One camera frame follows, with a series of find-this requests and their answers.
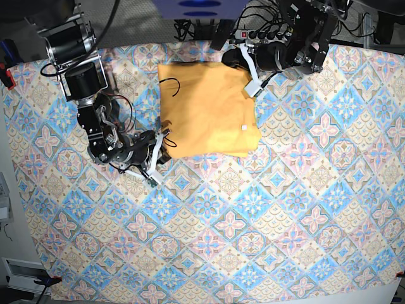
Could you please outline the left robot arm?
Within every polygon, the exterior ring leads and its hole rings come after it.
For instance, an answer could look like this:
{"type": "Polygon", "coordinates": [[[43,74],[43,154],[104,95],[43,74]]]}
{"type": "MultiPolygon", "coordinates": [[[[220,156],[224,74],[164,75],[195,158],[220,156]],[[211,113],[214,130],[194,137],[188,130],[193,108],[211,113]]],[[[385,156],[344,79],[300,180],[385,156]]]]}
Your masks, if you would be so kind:
{"type": "Polygon", "coordinates": [[[277,17],[258,30],[235,31],[221,62],[247,71],[244,90],[258,98],[280,73],[319,73],[329,50],[333,29],[347,11],[337,1],[277,1],[277,17]]]}

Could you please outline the purple blue robot base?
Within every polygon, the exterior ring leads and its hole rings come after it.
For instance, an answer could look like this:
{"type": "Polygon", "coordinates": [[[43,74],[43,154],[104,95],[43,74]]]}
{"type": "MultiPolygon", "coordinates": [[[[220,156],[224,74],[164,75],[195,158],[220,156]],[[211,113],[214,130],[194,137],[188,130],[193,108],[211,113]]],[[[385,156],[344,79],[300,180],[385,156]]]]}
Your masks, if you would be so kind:
{"type": "Polygon", "coordinates": [[[164,19],[237,19],[245,0],[155,0],[153,4],[164,19]]]}

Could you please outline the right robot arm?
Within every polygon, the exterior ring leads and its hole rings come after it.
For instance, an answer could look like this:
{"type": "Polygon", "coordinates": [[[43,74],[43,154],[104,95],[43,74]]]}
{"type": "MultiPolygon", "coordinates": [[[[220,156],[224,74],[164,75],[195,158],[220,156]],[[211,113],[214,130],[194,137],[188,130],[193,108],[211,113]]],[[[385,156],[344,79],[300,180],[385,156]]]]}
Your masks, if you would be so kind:
{"type": "Polygon", "coordinates": [[[25,14],[46,42],[52,74],[67,101],[77,104],[77,120],[87,134],[88,153],[96,164],[110,165],[155,187],[163,177],[157,166],[170,156],[165,133],[147,130],[131,134],[113,122],[113,95],[106,92],[107,75],[91,24],[76,1],[37,1],[25,14]]]}

